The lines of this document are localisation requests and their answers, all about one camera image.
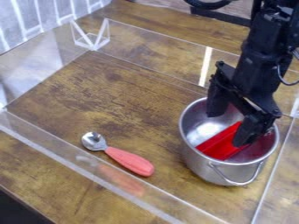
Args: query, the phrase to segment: pot rim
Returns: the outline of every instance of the pot rim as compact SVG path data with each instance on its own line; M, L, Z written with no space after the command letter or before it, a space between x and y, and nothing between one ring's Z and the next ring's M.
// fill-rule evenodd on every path
M277 149L277 146L278 146L278 143L279 143L279 131L278 131L277 124L274 124L274 128L275 128L275 142L274 142L274 145L273 145L271 149L269 150L269 153L267 153L263 157L261 157L261 158L258 158L258 159L255 159L255 160L253 160L253 161L250 161L250 162L246 162L246 163L231 163L231 162L226 162L226 161L218 160L217 158L209 157L207 155L204 155L204 154L203 154L203 153L202 153L202 152L200 152L200 151L191 145L191 143L188 142L188 140L187 140L187 138L186 138L186 136L184 136L184 134L183 134L183 116L184 116L186 112L188 111L188 109L192 107L192 105L194 105L195 103L198 103L198 102L206 102L206 101L207 101L207 97L200 98L200 99L198 99L196 101L194 101L194 102L187 106L187 108L184 109L184 111L182 112L182 115L180 115L179 129L180 129L182 139L183 139L183 141L187 143L187 145L190 146L191 150L194 150L194 152L195 152L199 156L207 158L211 162L214 162L214 163L218 164L218 165L235 165L235 166L239 166L239 165L253 165L253 164L255 164L255 163L258 163L258 162L266 160L266 159L270 157L270 155L274 153L274 151L275 151L275 149Z

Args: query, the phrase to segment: pot handle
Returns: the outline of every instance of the pot handle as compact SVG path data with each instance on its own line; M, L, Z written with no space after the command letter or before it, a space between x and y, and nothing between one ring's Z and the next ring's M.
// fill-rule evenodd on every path
M253 178L251 178L249 181L246 181L246 182L237 182L237 181L231 180L231 179L223 174L223 172L219 170L219 168L218 168L218 166L217 166L215 164L210 163L210 168L211 168L211 169L221 175L221 177L222 177L222 178L223 178L231 185L234 185L234 186L246 186L246 185L250 184L250 183L254 181L254 179L257 178L263 163L265 163L265 161L262 161L262 162L259 163Z

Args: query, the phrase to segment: spoon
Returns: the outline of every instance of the spoon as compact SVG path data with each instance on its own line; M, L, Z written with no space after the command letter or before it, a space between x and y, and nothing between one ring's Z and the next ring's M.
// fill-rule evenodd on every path
M124 150L107 145L106 138L98 132L88 132L82 137L82 143L91 151L104 151L130 171L150 177L155 167L148 160Z

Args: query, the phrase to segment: spoon handle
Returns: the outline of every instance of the spoon handle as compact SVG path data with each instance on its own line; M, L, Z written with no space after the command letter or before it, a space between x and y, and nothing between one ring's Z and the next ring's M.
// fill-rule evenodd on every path
M150 177L155 172L155 167L148 160L114 147L107 147L106 153L132 172Z

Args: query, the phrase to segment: stainless steel pot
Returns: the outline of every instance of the stainless steel pot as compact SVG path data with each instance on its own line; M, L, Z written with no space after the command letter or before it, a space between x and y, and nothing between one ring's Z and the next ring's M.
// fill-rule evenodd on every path
M277 149L279 141L278 128L226 161L206 156L196 148L200 143L215 136L235 122L243 120L243 115L230 105L225 115L207 117L207 99L195 101L182 112L179 127L186 147L182 155L191 170L209 182L222 186L245 186L250 184L266 164L267 158Z

